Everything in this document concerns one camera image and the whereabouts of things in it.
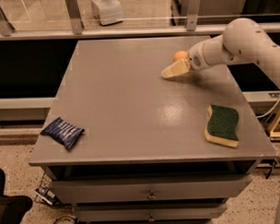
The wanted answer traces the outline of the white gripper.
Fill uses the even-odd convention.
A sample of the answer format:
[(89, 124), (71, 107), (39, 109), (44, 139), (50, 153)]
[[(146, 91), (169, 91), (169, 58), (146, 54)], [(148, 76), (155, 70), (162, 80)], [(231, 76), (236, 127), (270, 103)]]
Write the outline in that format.
[(193, 70), (204, 70), (210, 65), (204, 59), (204, 42), (200, 41), (192, 46), (189, 51), (189, 62), (185, 59), (179, 59), (161, 71), (163, 78), (176, 77), (186, 74), (190, 71), (190, 65)]

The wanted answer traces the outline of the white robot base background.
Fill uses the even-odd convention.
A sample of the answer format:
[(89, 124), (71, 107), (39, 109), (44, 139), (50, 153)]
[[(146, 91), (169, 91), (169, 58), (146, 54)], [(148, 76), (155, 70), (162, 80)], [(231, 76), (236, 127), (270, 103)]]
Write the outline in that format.
[(119, 0), (91, 0), (92, 16), (102, 26), (123, 21), (123, 8)]

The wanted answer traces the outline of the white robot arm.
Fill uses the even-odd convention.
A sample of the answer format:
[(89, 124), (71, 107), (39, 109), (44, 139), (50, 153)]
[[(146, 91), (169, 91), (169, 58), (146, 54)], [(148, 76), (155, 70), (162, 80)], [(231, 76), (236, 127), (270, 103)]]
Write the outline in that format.
[[(280, 45), (255, 21), (239, 18), (217, 37), (175, 53), (161, 75), (176, 79), (219, 65), (245, 63), (257, 65), (280, 89)], [(230, 200), (229, 209), (214, 224), (280, 224), (280, 171), (271, 180), (256, 172), (247, 191)]]

